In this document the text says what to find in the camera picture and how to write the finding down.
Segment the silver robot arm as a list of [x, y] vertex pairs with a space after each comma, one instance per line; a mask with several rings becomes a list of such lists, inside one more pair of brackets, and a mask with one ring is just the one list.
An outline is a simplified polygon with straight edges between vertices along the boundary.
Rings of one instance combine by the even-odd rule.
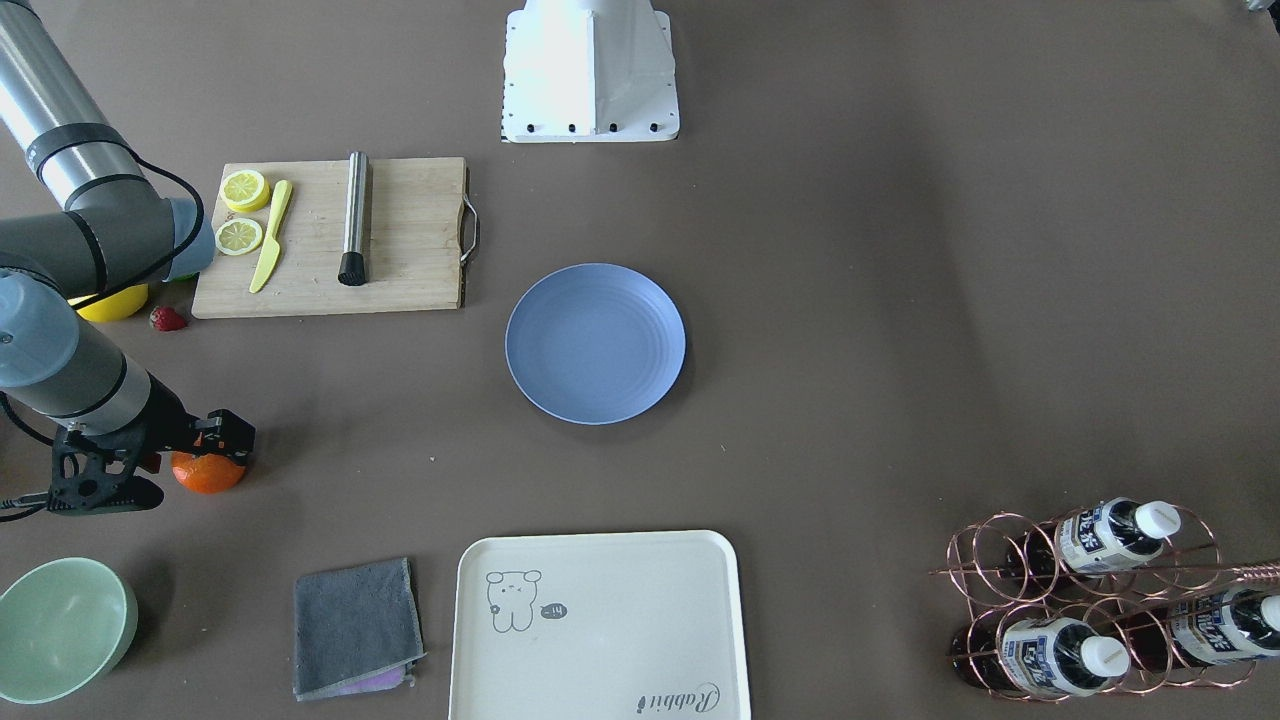
[[211, 448], [198, 418], [70, 305], [196, 272], [212, 233], [165, 199], [26, 1], [3, 4], [3, 123], [59, 210], [3, 222], [3, 392], [100, 454]]

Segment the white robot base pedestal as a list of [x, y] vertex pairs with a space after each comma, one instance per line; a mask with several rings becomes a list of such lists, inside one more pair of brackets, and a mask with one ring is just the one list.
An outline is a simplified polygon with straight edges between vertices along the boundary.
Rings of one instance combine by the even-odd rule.
[[649, 1], [527, 1], [506, 18], [503, 70], [506, 142], [678, 137], [671, 20]]

